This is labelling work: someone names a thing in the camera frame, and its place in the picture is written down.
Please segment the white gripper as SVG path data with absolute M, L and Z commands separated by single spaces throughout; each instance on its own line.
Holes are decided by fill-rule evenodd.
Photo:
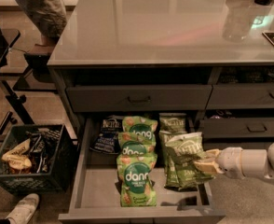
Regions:
M 242 179 L 241 170 L 241 147 L 228 147 L 223 150 L 206 150 L 207 158 L 216 158 L 215 161 L 194 161 L 194 165 L 201 172 L 208 175 L 223 174 L 229 178 Z

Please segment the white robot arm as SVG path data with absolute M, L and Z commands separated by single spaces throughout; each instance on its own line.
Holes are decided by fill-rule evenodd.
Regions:
M 194 164 L 205 174 L 233 179 L 252 177 L 274 184 L 274 143 L 268 149 L 211 149 L 203 160 L 194 161 Z

